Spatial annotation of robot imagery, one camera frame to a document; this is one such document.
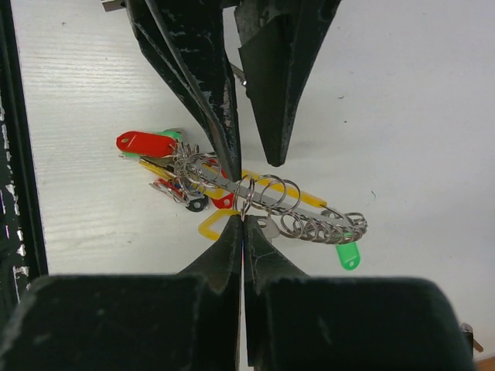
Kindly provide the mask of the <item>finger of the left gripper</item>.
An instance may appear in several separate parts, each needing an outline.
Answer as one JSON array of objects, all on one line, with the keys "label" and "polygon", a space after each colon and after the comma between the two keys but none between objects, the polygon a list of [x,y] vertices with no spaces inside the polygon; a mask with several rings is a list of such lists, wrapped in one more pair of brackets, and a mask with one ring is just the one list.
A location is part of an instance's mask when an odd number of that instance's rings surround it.
[{"label": "finger of the left gripper", "polygon": [[285,163],[296,112],[339,0],[241,1],[234,10],[247,96],[268,164]]},{"label": "finger of the left gripper", "polygon": [[127,1],[144,57],[204,130],[227,177],[241,177],[235,79],[220,1]]}]

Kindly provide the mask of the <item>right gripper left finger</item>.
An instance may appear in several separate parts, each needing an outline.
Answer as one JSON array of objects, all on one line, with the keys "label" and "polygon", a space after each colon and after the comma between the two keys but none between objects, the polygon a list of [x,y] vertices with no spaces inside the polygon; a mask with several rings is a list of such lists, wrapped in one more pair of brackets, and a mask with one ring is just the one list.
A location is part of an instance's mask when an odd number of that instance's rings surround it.
[{"label": "right gripper left finger", "polygon": [[1,337],[3,370],[236,370],[243,223],[166,275],[32,283]]}]

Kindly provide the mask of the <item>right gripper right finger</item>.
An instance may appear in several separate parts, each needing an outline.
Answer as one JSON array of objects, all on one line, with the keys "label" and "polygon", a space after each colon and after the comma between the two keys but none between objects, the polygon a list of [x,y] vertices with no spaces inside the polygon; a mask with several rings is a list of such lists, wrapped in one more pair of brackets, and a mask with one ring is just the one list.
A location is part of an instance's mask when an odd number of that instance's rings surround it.
[{"label": "right gripper right finger", "polygon": [[449,300],[415,277],[312,277],[244,221],[247,361],[256,370],[472,370]]}]

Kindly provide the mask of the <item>yellow key tag key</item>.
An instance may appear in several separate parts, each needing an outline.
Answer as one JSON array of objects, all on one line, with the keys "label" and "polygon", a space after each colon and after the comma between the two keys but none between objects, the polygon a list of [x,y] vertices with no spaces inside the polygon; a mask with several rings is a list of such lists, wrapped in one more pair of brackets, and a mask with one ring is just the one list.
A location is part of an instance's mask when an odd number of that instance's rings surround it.
[{"label": "yellow key tag key", "polygon": [[[227,221],[231,216],[237,214],[239,214],[239,212],[232,209],[218,209],[198,226],[198,232],[202,237],[205,237],[208,240],[217,241],[220,238],[224,227],[227,225]],[[273,239],[280,236],[278,225],[272,218],[268,216],[257,216],[256,221],[269,242],[272,242]]]}]

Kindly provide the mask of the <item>large metal keyring yellow handle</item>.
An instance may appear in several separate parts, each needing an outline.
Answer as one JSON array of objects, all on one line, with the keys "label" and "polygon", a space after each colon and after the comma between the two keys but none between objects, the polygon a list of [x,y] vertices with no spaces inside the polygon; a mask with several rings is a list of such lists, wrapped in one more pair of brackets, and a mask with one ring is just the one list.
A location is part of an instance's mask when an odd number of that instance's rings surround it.
[{"label": "large metal keyring yellow handle", "polygon": [[363,214],[332,209],[289,179],[245,171],[240,180],[229,180],[213,152],[182,142],[173,150],[173,158],[176,179],[185,191],[232,195],[233,208],[242,216],[251,209],[273,216],[288,238],[337,245],[356,242],[367,232]]}]

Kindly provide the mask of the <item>green tag key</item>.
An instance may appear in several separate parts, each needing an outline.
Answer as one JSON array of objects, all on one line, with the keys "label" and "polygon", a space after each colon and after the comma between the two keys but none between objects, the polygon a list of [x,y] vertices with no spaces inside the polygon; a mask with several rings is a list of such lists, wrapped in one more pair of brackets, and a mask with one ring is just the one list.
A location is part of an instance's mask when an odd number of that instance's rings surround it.
[{"label": "green tag key", "polygon": [[335,246],[341,267],[346,271],[356,269],[360,264],[360,251],[352,233],[344,235],[343,243]]}]

